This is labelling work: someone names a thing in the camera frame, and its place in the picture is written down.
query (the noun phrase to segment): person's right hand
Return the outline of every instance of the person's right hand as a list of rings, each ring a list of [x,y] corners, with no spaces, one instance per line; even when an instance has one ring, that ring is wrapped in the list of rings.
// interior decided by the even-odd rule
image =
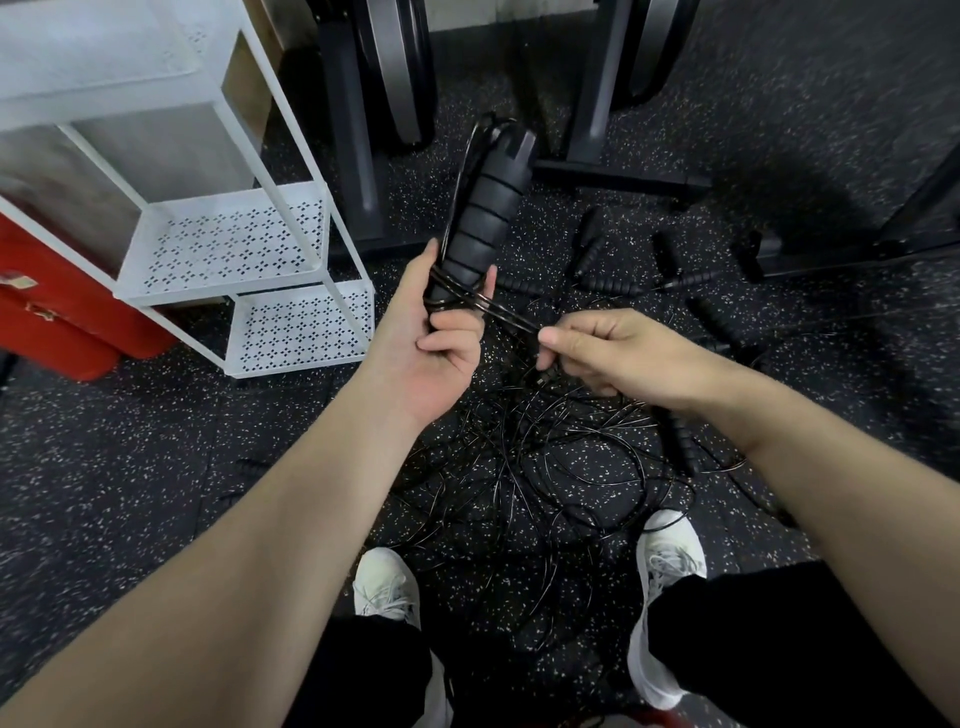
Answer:
[[[564,371],[599,395],[620,392],[670,409],[696,409],[740,365],[698,347],[632,308],[569,313],[540,330],[537,368]]]

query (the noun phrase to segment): jump rope handle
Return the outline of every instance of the jump rope handle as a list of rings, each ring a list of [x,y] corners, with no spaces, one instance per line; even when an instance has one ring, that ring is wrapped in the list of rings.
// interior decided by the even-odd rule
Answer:
[[[441,269],[469,288],[476,288],[496,262],[520,200],[530,187],[537,135],[517,122],[503,128],[473,181],[467,202],[454,221]],[[457,296],[437,283],[425,296],[434,305],[451,304]]]

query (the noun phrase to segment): metal stand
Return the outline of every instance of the metal stand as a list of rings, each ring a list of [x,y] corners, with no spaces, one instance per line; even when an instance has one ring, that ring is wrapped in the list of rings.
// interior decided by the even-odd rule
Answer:
[[[709,177],[677,175],[600,165],[617,72],[624,61],[624,37],[635,0],[600,0],[584,79],[570,126],[565,159],[534,164],[534,179],[560,186],[599,187],[664,195],[692,204],[710,191]]]
[[[380,171],[384,164],[371,145],[353,27],[343,16],[316,14],[315,18],[350,236],[364,260],[417,255],[435,235],[405,237],[390,231],[384,214],[386,184]],[[331,262],[346,259],[342,249],[330,251]]]
[[[942,202],[958,183],[960,144],[878,231],[832,235],[842,237],[845,244],[798,254],[785,254],[783,241],[775,232],[757,232],[756,264],[762,277],[770,279],[960,253],[960,231],[913,231],[921,218]]]

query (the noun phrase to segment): forearm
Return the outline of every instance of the forearm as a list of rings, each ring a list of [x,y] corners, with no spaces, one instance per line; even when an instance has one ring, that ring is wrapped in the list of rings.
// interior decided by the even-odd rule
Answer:
[[[278,725],[418,434],[366,384],[51,660],[4,724]]]
[[[750,458],[921,689],[960,721],[960,485],[745,369],[699,409]]]

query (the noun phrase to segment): shoelace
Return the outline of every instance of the shoelace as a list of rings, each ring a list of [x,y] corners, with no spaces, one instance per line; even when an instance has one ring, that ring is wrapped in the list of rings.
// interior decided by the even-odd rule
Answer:
[[[360,614],[364,617],[379,615],[387,619],[406,621],[413,611],[413,602],[408,596],[393,596],[395,587],[403,584],[404,581],[403,576],[395,576],[389,584],[381,587],[372,596],[368,596],[363,587],[354,584],[353,590],[360,596],[363,603]]]
[[[697,572],[696,560],[686,551],[675,546],[650,555],[648,566],[651,572],[650,596],[660,594],[669,584]]]

